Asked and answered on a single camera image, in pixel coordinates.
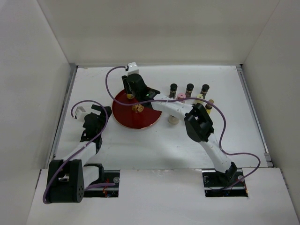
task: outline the white tabletop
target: white tabletop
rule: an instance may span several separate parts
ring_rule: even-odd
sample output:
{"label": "white tabletop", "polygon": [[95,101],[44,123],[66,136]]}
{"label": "white tabletop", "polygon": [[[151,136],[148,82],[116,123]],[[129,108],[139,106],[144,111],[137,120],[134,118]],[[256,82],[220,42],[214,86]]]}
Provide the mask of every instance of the white tabletop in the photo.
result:
{"label": "white tabletop", "polygon": [[[112,105],[113,101],[105,89],[105,75],[109,69],[107,67],[78,69],[56,159],[66,156],[79,143],[83,124],[70,116],[70,109],[75,103],[92,99],[104,106]],[[193,97],[200,93],[203,84],[208,84],[210,90],[206,98],[215,101],[215,105],[221,109],[227,120],[223,148],[230,153],[254,153],[261,159],[261,167],[267,167],[264,146],[235,66],[139,67],[139,73],[149,87],[166,95],[169,94],[171,83],[178,84],[177,93],[185,92],[188,83],[194,84]],[[109,76],[109,87],[113,95],[117,95],[123,89],[121,76],[125,74],[124,69],[118,69]],[[85,103],[81,106],[89,109],[91,104]],[[210,116],[214,122],[215,134],[219,137],[223,120],[214,109]],[[112,115],[102,135],[103,144],[100,152],[91,158],[90,162],[102,163],[107,170],[213,168],[204,149],[187,136],[184,122],[171,125],[167,117],[168,115],[163,113],[153,126],[133,130],[121,126]],[[230,158],[238,167],[257,165],[257,160],[251,156]]]}
{"label": "white tabletop", "polygon": [[299,225],[277,168],[247,177],[248,197],[205,197],[201,170],[121,170],[118,198],[50,205],[42,202],[47,174],[41,173],[28,225]]}

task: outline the round red tray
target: round red tray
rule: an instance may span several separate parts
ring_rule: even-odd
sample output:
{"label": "round red tray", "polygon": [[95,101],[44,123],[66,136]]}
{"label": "round red tray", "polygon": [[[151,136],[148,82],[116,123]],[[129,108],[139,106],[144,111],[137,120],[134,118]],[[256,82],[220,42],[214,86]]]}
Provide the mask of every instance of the round red tray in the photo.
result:
{"label": "round red tray", "polygon": [[[130,104],[138,103],[133,99],[128,99],[125,90],[122,90],[116,97],[119,102]],[[132,106],[124,106],[116,103],[112,103],[112,113],[115,119],[123,126],[131,129],[143,129],[154,124],[160,117],[161,111],[156,111],[147,107],[140,106],[141,112],[133,110]]]}

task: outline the black lid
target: black lid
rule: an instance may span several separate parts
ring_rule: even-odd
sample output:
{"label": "black lid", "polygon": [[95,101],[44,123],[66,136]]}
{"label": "black lid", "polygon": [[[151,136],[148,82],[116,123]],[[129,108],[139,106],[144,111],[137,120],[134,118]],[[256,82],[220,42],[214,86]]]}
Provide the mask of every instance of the black lid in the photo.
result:
{"label": "black lid", "polygon": [[171,86],[170,86],[170,90],[171,91],[176,91],[177,90],[177,84],[172,83]]}
{"label": "black lid", "polygon": [[202,90],[205,91],[205,92],[207,92],[209,90],[209,88],[210,88],[210,86],[208,84],[204,84],[202,86]]}
{"label": "black lid", "polygon": [[192,83],[189,83],[189,84],[187,85],[187,90],[188,90],[188,91],[192,91],[193,89],[194,89],[193,84],[192,84]]}

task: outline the bottle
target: bottle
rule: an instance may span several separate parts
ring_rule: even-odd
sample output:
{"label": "bottle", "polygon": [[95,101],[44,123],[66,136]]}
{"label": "bottle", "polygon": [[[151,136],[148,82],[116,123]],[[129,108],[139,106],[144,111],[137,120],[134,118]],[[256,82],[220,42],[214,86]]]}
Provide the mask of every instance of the bottle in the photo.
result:
{"label": "bottle", "polygon": [[207,92],[208,92],[209,89],[210,89],[210,86],[208,84],[204,84],[202,86],[200,94],[203,95],[203,99],[205,99],[205,96],[206,96],[206,94],[207,94]]}
{"label": "bottle", "polygon": [[[198,95],[197,95],[197,98],[204,99],[202,94],[198,94]],[[195,101],[194,101],[194,104],[197,104],[197,103],[200,103],[200,104],[202,104],[202,105],[203,105],[203,101],[200,101],[200,100],[195,100]]]}
{"label": "bottle", "polygon": [[[210,103],[214,104],[214,100],[210,99],[210,100],[208,100],[208,101],[209,101]],[[207,104],[205,105],[205,110],[206,110],[206,112],[207,112],[208,115],[210,114],[211,109],[212,109],[212,106],[211,106],[210,104],[207,103]]]}
{"label": "bottle", "polygon": [[[184,99],[184,98],[186,98],[186,95],[184,93],[179,93],[177,96],[177,99]],[[179,119],[174,116],[171,116],[171,115],[169,115],[168,121],[169,121],[169,123],[171,123],[173,125],[176,125],[179,123]]]}
{"label": "bottle", "polygon": [[192,84],[192,83],[189,83],[189,84],[187,85],[187,89],[186,89],[186,97],[187,97],[187,98],[190,98],[190,97],[191,97],[193,89],[194,89],[193,84]]}
{"label": "bottle", "polygon": [[175,99],[176,91],[177,91],[177,84],[172,83],[172,84],[170,85],[170,94],[169,94],[169,98]]}

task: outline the white wall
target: white wall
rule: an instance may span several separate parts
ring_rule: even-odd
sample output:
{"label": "white wall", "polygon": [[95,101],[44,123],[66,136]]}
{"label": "white wall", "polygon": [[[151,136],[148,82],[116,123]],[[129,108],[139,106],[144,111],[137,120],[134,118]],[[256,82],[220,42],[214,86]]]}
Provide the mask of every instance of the white wall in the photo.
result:
{"label": "white wall", "polygon": [[26,223],[69,76],[36,0],[0,1],[0,223]]}
{"label": "white wall", "polygon": [[281,0],[243,70],[274,165],[300,217],[300,1]]}
{"label": "white wall", "polygon": [[242,63],[279,0],[38,0],[69,62]]}

